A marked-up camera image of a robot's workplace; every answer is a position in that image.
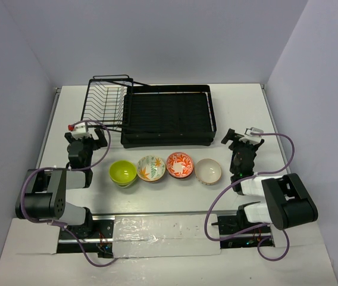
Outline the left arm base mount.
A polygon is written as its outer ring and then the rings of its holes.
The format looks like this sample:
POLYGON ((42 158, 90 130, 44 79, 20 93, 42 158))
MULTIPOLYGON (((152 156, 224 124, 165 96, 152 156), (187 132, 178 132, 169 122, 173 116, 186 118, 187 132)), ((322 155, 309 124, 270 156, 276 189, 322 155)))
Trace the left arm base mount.
MULTIPOLYGON (((80 240, 85 252, 97 254, 98 258, 113 259, 114 218, 94 217, 92 229, 84 226, 69 226, 68 229, 80 240)), ((57 253, 81 253, 82 250, 76 239, 67 231, 60 230, 58 236, 57 253)))

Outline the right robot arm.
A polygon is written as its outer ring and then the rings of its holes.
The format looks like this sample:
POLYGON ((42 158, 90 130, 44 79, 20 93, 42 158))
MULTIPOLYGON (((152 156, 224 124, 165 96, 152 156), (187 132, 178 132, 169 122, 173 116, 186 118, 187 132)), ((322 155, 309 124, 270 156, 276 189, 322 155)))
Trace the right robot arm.
POLYGON ((234 192, 264 199, 238 207, 239 230, 250 233, 258 223, 285 230, 315 222, 317 207, 298 174, 277 176, 279 171, 254 172, 256 153, 265 142, 264 134, 257 128, 248 128, 243 135, 229 129, 221 140, 222 144, 231 141, 230 181, 234 192))

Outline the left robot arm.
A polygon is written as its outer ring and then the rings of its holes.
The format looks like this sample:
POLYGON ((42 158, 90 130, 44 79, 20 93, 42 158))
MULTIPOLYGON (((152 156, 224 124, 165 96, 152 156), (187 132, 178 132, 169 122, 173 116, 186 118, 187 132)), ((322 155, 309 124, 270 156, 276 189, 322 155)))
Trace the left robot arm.
POLYGON ((66 202, 69 173, 78 175, 77 188, 91 185, 93 172, 93 152, 109 149, 109 130, 105 126, 94 129, 97 138, 89 132, 87 123, 70 125, 64 137, 68 142, 68 163, 65 167, 43 167, 29 169, 15 204, 15 214, 19 219, 32 223, 48 223, 84 239, 95 230, 95 223, 89 208, 66 202))

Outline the orange floral bowl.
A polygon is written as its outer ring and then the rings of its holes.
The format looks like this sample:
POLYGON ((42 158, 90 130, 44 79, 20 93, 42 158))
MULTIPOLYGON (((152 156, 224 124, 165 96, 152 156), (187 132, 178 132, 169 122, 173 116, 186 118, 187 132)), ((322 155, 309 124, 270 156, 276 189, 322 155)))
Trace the orange floral bowl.
POLYGON ((172 177, 176 179, 185 179, 193 173, 194 162, 188 154, 175 152, 167 157, 166 168, 169 175, 172 177))

